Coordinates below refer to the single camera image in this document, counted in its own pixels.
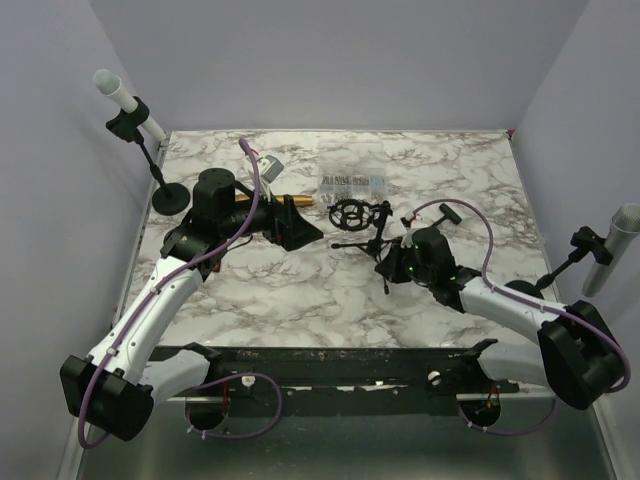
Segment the gold microphone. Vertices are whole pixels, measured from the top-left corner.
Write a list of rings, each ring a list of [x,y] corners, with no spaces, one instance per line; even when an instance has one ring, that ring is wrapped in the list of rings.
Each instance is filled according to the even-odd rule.
[[[292,195],[292,199],[294,200],[294,204],[297,207],[309,207],[314,203],[313,197],[309,195]],[[249,197],[244,194],[239,194],[235,196],[236,201],[245,201],[249,200]]]

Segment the black shock-mount tripod stand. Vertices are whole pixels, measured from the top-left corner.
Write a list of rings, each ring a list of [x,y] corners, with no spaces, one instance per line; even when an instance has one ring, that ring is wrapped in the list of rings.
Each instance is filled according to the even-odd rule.
[[[382,253],[392,243],[384,238],[387,220],[393,215],[388,200],[371,203],[366,200],[348,198],[334,203],[328,209],[329,221],[333,227],[349,234],[359,234],[354,241],[333,242],[333,250],[354,248],[374,261],[382,262]]]

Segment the white microphone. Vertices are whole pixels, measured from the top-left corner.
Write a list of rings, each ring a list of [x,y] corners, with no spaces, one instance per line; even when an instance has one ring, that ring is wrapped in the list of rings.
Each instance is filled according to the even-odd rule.
[[[99,92],[114,101],[126,114],[142,119],[140,126],[154,139],[162,142],[166,133],[150,115],[142,100],[136,99],[124,86],[121,78],[107,69],[100,69],[93,75],[93,83]]]

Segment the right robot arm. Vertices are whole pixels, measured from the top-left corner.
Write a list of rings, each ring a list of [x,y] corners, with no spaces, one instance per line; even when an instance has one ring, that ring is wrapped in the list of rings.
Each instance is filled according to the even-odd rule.
[[[585,410],[629,383],[629,361],[595,306],[549,302],[494,283],[484,272],[457,264],[436,228],[411,230],[392,241],[375,270],[389,283],[424,287],[438,303],[529,340],[493,344],[464,362],[460,379],[471,391],[495,380],[517,381],[548,388],[565,404]]]

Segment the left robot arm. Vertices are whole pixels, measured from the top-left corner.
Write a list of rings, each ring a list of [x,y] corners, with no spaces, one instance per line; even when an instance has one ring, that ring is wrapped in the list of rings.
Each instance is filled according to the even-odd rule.
[[[299,213],[292,196],[268,200],[254,190],[246,200],[236,200],[235,192],[244,188],[226,169],[201,172],[190,210],[166,235],[151,277],[124,317],[85,357],[64,361],[64,397],[81,424],[129,441],[143,429],[162,393],[174,395],[191,387],[201,395],[214,393],[222,372],[197,345],[182,350],[171,374],[153,383],[157,369],[149,360],[176,313],[240,237],[260,233],[287,252],[323,238]]]

